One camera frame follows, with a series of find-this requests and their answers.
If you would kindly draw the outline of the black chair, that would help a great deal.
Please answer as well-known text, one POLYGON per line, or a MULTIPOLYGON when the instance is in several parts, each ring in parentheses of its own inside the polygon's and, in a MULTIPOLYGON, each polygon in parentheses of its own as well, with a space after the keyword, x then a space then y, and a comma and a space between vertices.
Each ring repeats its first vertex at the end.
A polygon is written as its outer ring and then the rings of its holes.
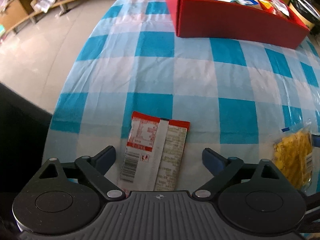
POLYGON ((15 197, 42 165, 52 115, 1 84, 1 239, 16 239, 15 197))

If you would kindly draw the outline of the silver snack packet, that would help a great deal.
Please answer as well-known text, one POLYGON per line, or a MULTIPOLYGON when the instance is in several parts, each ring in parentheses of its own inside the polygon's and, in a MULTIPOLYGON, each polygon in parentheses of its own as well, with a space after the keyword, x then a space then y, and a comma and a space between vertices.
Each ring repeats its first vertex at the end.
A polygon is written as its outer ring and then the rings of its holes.
POLYGON ((285 3, 283 3, 281 0, 270 0, 270 1, 272 4, 273 13, 284 18, 289 18, 290 13, 285 3))

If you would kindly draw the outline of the red white long packet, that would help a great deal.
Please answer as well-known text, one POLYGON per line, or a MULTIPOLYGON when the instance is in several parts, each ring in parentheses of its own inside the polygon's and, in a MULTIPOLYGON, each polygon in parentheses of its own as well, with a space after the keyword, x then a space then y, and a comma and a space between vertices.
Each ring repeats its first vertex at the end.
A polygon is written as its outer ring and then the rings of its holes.
POLYGON ((174 191, 190 122, 134 111, 118 187, 132 191, 174 191))

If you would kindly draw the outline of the yellow waffle snack bag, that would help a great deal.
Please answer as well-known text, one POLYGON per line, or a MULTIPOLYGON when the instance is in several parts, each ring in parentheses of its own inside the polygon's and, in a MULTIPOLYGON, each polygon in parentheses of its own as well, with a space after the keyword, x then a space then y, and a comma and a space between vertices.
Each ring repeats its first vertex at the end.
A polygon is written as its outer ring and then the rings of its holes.
POLYGON ((300 122, 281 130, 273 143, 272 162, 295 189, 305 191, 312 180, 312 152, 311 122, 300 122))

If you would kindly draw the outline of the red Trolli candy bag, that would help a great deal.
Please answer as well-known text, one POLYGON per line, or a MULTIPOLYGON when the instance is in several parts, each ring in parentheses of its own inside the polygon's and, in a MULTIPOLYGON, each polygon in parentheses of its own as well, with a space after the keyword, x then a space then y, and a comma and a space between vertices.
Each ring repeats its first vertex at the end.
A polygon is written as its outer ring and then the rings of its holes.
POLYGON ((282 16, 282 13, 280 12, 280 10, 274 5, 274 3, 271 0, 254 0, 254 1, 256 1, 259 4, 255 6, 256 8, 272 13, 274 15, 282 16))

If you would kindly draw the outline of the cream trash bin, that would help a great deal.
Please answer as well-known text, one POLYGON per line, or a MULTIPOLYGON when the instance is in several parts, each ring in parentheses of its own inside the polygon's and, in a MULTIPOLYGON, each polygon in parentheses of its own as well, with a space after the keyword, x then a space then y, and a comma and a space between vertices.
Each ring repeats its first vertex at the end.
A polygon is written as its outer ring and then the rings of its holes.
POLYGON ((307 0, 290 0, 289 8, 311 30, 319 23, 319 12, 307 0))

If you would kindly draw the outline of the red cardboard box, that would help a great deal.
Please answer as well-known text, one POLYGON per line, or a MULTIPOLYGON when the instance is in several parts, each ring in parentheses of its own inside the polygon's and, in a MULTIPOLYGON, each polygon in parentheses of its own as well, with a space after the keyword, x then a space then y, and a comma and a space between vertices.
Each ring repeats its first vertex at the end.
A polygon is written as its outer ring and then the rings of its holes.
POLYGON ((294 12, 289 18, 236 3, 165 0, 178 37, 219 37, 297 48, 309 29, 294 12))

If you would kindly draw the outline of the blue white checkered cloth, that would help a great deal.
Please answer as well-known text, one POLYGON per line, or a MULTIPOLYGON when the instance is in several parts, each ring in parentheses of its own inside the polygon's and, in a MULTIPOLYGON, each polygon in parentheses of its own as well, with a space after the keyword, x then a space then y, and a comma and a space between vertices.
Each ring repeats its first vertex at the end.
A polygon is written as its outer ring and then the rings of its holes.
POLYGON ((177 189, 194 191, 212 177, 207 147, 257 163, 285 127, 309 122, 319 133, 319 56, 308 39, 293 50, 179 38, 165 0, 116 0, 67 77, 44 159, 72 162, 112 145, 116 182, 134 111, 190 122, 177 189))

